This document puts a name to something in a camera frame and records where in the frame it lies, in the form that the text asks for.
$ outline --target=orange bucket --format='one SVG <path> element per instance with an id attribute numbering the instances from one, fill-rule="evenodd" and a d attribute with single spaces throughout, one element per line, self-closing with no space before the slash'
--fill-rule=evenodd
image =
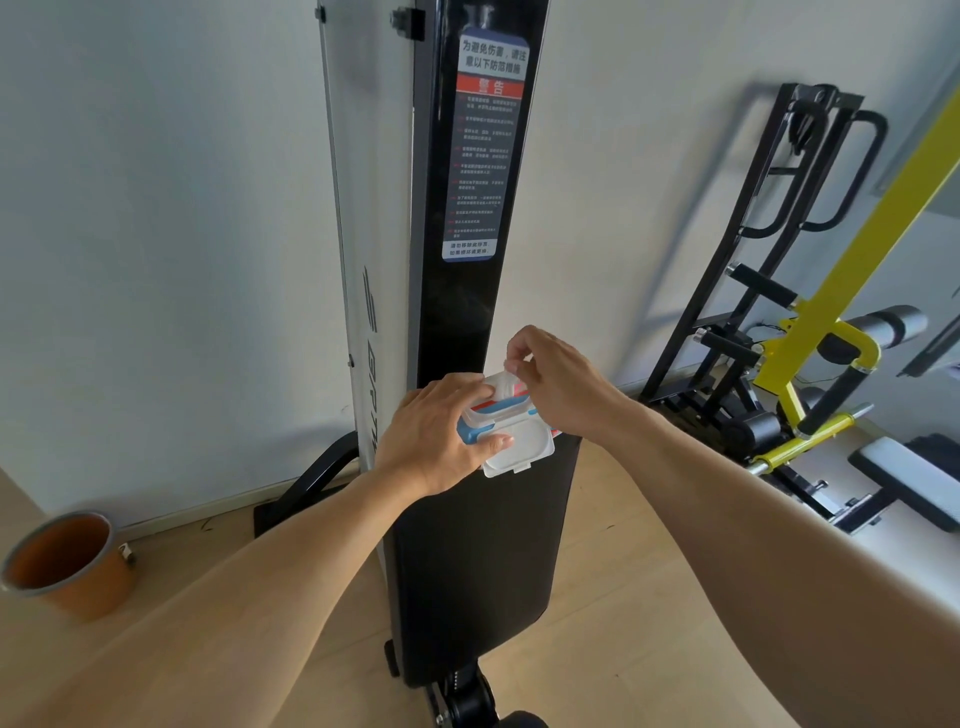
<path id="1" fill-rule="evenodd" d="M 115 540 L 116 529 L 102 513 L 59 516 L 13 548 L 0 572 L 3 588 L 40 596 L 79 619 L 102 617 L 133 588 L 130 550 Z"/>

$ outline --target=warning sticker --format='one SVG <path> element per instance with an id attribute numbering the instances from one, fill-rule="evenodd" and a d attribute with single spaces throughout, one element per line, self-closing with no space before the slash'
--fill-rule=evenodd
<path id="1" fill-rule="evenodd" d="M 496 253 L 529 56 L 520 37 L 467 28 L 460 38 L 444 260 Z"/>

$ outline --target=hand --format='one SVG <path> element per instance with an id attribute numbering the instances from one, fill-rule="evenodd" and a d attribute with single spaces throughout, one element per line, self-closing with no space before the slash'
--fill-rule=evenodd
<path id="1" fill-rule="evenodd" d="M 492 394 L 478 374 L 449 374 L 408 392 L 380 437 L 375 468 L 411 475 L 423 487 L 421 496 L 452 488 L 514 443 L 510 435 L 493 434 L 467 445 L 457 433 L 464 409 Z"/>
<path id="2" fill-rule="evenodd" d="M 523 327 L 510 340 L 503 368 L 527 385 L 548 425 L 594 441 L 610 419 L 610 407 L 630 401 L 580 352 L 537 327 Z"/>

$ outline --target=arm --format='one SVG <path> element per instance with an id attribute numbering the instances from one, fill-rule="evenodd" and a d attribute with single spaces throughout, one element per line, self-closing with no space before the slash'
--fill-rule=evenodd
<path id="1" fill-rule="evenodd" d="M 524 357 L 533 354 L 531 361 Z M 533 327 L 505 367 L 627 470 L 759 678 L 806 726 L 960 725 L 960 619 Z"/>
<path id="2" fill-rule="evenodd" d="M 347 584 L 403 510 L 510 445 L 464 445 L 481 375 L 411 392 L 376 467 L 248 544 L 111 642 L 16 725 L 266 726 Z"/>

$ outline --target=plastic container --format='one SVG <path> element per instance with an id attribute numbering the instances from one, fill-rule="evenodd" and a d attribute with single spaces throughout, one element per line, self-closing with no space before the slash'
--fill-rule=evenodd
<path id="1" fill-rule="evenodd" d="M 13 548 L 0 583 L 14 594 L 39 596 L 77 619 L 102 617 L 133 588 L 132 553 L 115 541 L 116 529 L 104 514 L 67 513 Z"/>
<path id="2" fill-rule="evenodd" d="M 540 418 L 526 385 L 509 372 L 488 376 L 484 381 L 495 390 L 492 399 L 464 410 L 457 431 L 468 445 L 494 432 L 514 436 L 509 448 L 483 464 L 484 475 L 519 473 L 527 470 L 531 463 L 553 454 L 553 438 L 557 432 Z"/>

